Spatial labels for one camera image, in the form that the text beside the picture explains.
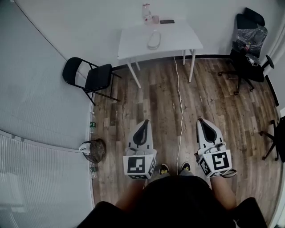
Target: foot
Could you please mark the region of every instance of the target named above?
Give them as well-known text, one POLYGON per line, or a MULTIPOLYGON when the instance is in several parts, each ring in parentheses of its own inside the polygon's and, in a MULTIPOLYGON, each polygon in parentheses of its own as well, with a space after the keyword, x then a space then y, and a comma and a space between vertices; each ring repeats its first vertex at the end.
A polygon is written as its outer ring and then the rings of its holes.
POLYGON ((189 171, 189 172, 190 172, 190 170, 191 170, 190 164, 189 164, 188 162, 184 162, 183 165, 182 165, 182 167, 181 167, 181 171, 182 171, 182 170, 186 170, 186 171, 189 171))
POLYGON ((169 173, 169 168, 166 164, 161 164, 161 168, 159 169, 159 174, 169 173))

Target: floor plank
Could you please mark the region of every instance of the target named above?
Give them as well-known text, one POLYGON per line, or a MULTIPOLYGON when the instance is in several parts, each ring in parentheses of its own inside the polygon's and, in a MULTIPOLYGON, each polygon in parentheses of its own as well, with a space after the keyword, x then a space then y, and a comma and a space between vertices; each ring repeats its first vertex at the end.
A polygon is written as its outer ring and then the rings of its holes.
MULTIPOLYGON (((192 172, 205 179, 194 157, 198 150, 195 125, 199 117, 213 122, 221 129, 232 153, 233 167, 238 170, 237 176, 228 179, 238 203, 255 197, 269 223, 277 203, 282 166, 274 161, 275 150, 266 161, 261 160, 272 142, 258 132, 272 130, 269 122, 278 118, 269 86, 267 82, 253 82, 256 89, 249 92, 249 86, 243 83, 240 95, 234 96, 237 78, 217 76, 218 71, 230 69, 224 59, 197 59, 192 82, 188 83, 190 62, 186 60, 183 66, 177 60, 184 111, 179 165, 190 162, 192 172)), ((116 203, 130 182, 122 166, 125 141, 129 131, 144 119, 152 124, 158 163, 167 163, 171 174, 176 173, 182 114, 175 62, 142 63, 141 71, 136 71, 141 90, 128 69, 117 73, 122 79, 115 78, 113 95, 121 101, 95 98, 97 128, 92 138, 102 138, 107 144, 106 157, 98 164, 98 178, 93 181, 96 203, 116 203)))

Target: table leg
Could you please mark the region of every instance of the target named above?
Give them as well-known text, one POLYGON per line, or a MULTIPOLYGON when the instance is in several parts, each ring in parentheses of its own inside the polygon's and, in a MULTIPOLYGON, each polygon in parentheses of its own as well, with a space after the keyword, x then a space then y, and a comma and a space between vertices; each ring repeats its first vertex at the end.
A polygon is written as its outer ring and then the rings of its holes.
POLYGON ((185 65, 186 50, 183 50, 183 65, 185 65))
POLYGON ((134 60, 135 60, 135 63, 136 63, 136 65, 137 65, 138 70, 140 71, 141 69, 140 69, 140 67, 139 67, 139 65, 138 65, 137 59, 135 58, 134 60))
POLYGON ((190 68, 190 75, 189 75, 189 82, 191 82, 192 79, 192 74, 193 74, 193 69, 194 69, 194 64, 195 64, 195 57, 196 57, 196 50, 190 50, 192 54, 192 62, 191 62, 191 68, 190 68))
POLYGON ((132 68, 132 66, 131 66, 131 64, 130 64, 130 60, 128 59, 126 63, 127 63, 128 67, 129 67, 129 69, 130 69, 130 72, 132 73, 132 75, 133 75, 133 77, 134 77, 135 82, 137 83, 138 87, 141 89, 142 87, 141 87, 141 85, 140 85, 140 83, 139 83, 139 81, 138 81, 138 79, 137 79, 137 76, 136 76, 135 73, 134 73, 134 70, 133 70, 133 68, 132 68))

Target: person's arm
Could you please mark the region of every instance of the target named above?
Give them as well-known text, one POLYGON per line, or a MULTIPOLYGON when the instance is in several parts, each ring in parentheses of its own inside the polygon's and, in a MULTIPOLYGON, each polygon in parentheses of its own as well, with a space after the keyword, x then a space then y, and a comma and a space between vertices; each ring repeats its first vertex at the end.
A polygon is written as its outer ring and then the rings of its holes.
POLYGON ((236 196, 228 185, 226 179, 221 176, 210 178, 212 190, 216 199, 227 210, 232 210, 236 207, 236 196))
POLYGON ((130 212, 141 197, 144 184, 145 180, 133 180, 115 206, 125 212, 130 212))

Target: white table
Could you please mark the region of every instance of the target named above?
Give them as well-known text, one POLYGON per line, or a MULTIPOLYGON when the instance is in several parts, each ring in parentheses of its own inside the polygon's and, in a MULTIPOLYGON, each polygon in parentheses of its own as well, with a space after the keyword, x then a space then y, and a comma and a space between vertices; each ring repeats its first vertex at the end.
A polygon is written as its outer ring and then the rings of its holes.
POLYGON ((196 36, 193 29, 184 20, 176 20, 174 24, 152 24, 138 25, 122 30, 121 40, 119 45, 118 59, 126 59, 127 65, 134 77, 139 88, 141 85, 131 67, 131 58, 135 58, 135 63, 138 70, 140 67, 136 57, 148 55, 152 53, 162 53, 169 51, 183 50, 183 65, 185 64, 186 50, 190 50, 192 54, 192 62, 190 68, 189 82, 191 82, 196 50, 202 49, 203 45, 196 36), (147 43, 154 30, 161 33, 160 46, 156 50, 149 50, 147 43))

